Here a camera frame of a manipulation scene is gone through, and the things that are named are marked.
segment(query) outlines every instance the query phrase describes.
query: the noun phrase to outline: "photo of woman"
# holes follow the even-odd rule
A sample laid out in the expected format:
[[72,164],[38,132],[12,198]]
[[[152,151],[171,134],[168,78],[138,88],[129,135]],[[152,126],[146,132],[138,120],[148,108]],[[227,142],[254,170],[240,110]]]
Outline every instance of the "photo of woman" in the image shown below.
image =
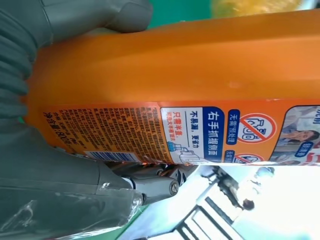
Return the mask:
[[280,138],[278,140],[277,146],[286,146],[288,143],[297,143],[300,145],[303,142],[313,141],[319,138],[320,134],[315,130],[298,131],[297,129],[288,129],[291,126],[282,129]]

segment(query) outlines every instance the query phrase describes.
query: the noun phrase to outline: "orange plastic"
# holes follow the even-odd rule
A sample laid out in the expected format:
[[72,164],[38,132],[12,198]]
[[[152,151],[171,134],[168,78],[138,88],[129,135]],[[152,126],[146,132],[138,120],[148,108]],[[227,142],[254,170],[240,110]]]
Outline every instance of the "orange plastic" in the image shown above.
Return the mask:
[[319,99],[320,11],[182,22],[82,36],[42,49],[27,81],[28,124],[58,105]]

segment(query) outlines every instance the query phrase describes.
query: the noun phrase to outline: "blue label panel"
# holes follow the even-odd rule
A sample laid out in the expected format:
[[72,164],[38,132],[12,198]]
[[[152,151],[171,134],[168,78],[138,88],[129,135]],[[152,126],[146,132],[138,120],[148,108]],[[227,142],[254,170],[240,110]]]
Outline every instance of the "blue label panel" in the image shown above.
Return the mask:
[[294,157],[303,158],[306,157],[309,151],[313,147],[313,142],[306,141],[300,145],[299,149],[295,153]]
[[226,150],[224,152],[224,161],[223,163],[233,163],[235,158],[235,151],[233,150]]
[[204,158],[208,161],[221,163],[225,114],[221,109],[214,106],[203,107],[202,114]]
[[227,145],[237,144],[238,131],[239,130],[240,111],[232,109],[228,113],[228,126],[226,136]]

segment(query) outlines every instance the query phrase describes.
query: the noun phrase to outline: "orange bottle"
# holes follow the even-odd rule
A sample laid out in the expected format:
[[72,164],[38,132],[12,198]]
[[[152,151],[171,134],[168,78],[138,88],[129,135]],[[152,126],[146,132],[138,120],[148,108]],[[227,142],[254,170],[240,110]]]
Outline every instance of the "orange bottle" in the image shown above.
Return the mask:
[[28,80],[25,121],[52,146],[99,160],[316,165],[319,18],[263,14],[55,44]]

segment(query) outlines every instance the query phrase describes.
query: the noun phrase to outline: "screw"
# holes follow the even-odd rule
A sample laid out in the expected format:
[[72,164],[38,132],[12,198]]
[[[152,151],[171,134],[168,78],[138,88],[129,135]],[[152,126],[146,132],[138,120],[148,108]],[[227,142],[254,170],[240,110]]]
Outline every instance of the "screw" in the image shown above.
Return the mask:
[[172,182],[170,185],[170,191],[172,195],[176,195],[179,190],[179,184],[176,181]]

